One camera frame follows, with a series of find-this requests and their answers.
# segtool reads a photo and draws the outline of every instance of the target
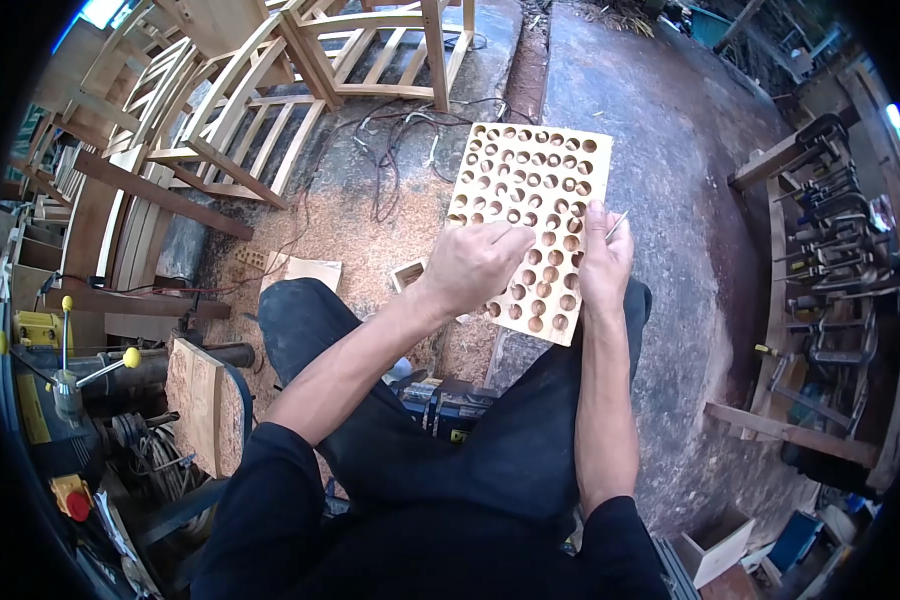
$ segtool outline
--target wooden board with holes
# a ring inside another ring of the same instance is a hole
[[[536,242],[508,289],[482,318],[570,346],[580,316],[578,271],[587,202],[603,200],[613,138],[550,126],[474,123],[456,176],[447,224],[505,220]]]
[[[276,282],[313,278],[323,282],[330,291],[337,293],[344,263],[335,260],[306,260],[271,251],[266,257],[263,281],[260,282],[260,293]]]

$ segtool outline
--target wooden chair frame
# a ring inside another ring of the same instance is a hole
[[[449,110],[449,93],[473,42],[475,3],[462,0],[463,25],[444,25],[443,12],[450,0],[420,0],[394,10],[325,16],[324,8],[336,0],[290,0],[280,8],[288,29],[304,47],[307,60],[323,79],[324,87],[339,96],[397,96],[432,100],[438,111]],[[384,49],[377,55],[369,73],[360,83],[347,83],[350,72],[360,61],[381,30],[392,30]],[[379,83],[390,65],[403,35],[422,30],[406,70],[396,84]],[[450,60],[444,56],[444,34],[457,36]],[[336,56],[328,56],[321,42],[346,40]],[[414,85],[423,61],[430,65],[430,85]]]

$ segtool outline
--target man's right hand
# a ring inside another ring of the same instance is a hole
[[[604,202],[590,200],[586,211],[586,254],[579,265],[579,293],[590,316],[622,314],[624,293],[634,266],[634,237],[624,220],[608,241],[604,238],[620,219],[605,212]]]
[[[510,287],[536,236],[506,221],[449,225],[436,238],[427,269],[408,287],[420,302],[450,320],[480,307]]]

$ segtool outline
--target wooden post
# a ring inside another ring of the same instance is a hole
[[[729,43],[736,37],[737,34],[740,33],[740,30],[744,28],[747,23],[754,18],[756,12],[760,9],[763,3],[766,0],[749,0],[744,6],[743,11],[737,16],[736,20],[730,23],[730,28],[726,30],[726,33],[723,34],[723,37],[720,38],[720,41],[717,42],[717,45],[713,47],[713,52],[715,54],[720,54],[724,51],[724,48],[727,47]]]

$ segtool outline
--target metal pipe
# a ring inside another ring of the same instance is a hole
[[[238,368],[252,367],[256,360],[253,346],[249,343],[232,343],[219,347],[205,348],[205,350],[207,354],[210,354],[216,360]],[[96,356],[74,357],[70,360],[70,371],[76,375],[77,379],[86,378],[108,366],[108,364],[120,362],[123,356],[122,352],[101,352]],[[82,388],[83,396],[84,398],[106,396],[108,393],[108,382],[110,384],[109,393],[111,394],[117,390],[163,383],[167,381],[169,364],[170,358],[166,348],[141,350],[140,366],[136,368],[117,368],[108,373],[107,376],[96,378]]]

